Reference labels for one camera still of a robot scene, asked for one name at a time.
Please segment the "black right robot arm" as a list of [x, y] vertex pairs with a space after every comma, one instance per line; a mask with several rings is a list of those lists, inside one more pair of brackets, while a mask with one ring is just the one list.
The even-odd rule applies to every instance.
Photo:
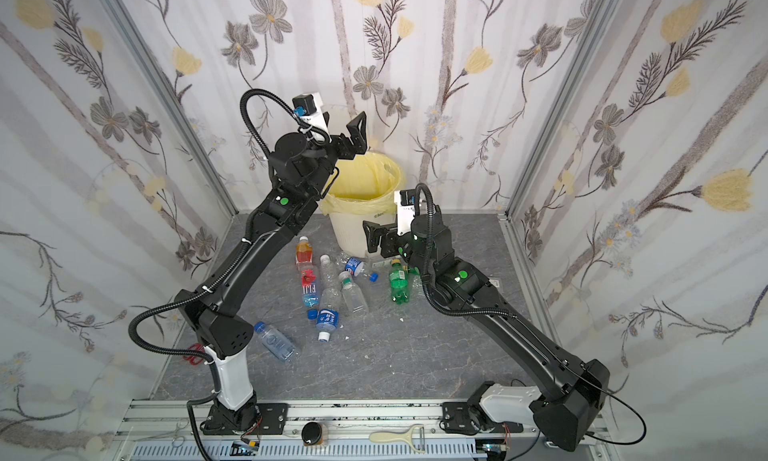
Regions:
[[474, 436], [503, 425], [533, 425], [567, 452], [584, 439], [599, 441], [593, 424], [608, 401], [619, 399], [609, 388], [609, 369], [569, 352], [506, 301], [490, 277], [461, 253], [460, 237], [425, 184], [396, 192], [394, 200], [395, 222], [363, 222], [367, 251], [417, 268], [432, 308], [479, 327], [533, 382], [527, 389], [484, 382], [467, 400], [443, 404], [441, 430]]

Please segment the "red cap Fiji bottle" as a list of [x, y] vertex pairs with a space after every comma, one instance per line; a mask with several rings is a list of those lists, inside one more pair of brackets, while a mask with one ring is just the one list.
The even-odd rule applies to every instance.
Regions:
[[317, 276], [313, 269], [301, 272], [302, 301], [307, 308], [314, 308], [319, 304], [320, 295], [317, 290]]

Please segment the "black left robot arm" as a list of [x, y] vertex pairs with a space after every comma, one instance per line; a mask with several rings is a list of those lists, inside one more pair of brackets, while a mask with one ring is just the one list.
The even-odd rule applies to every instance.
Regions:
[[[195, 438], [245, 434], [261, 421], [246, 356], [255, 331], [239, 310], [265, 268], [304, 228], [328, 194], [340, 173], [338, 161], [352, 160], [368, 149], [365, 113], [355, 115], [345, 132], [332, 134], [327, 126], [330, 116], [323, 110], [319, 94], [302, 94], [285, 102], [268, 90], [251, 88], [240, 97], [239, 111], [257, 141], [262, 138], [248, 113], [248, 104], [255, 97], [274, 102], [296, 125], [265, 150], [270, 191], [248, 215], [239, 243], [209, 278], [192, 291], [179, 291], [172, 302], [141, 312], [128, 327], [131, 341], [146, 351], [198, 358], [209, 367], [210, 395], [186, 403]], [[200, 350], [158, 346], [139, 334], [142, 322], [174, 310], [194, 331]], [[205, 404], [211, 408], [206, 420], [198, 423], [195, 409]]]

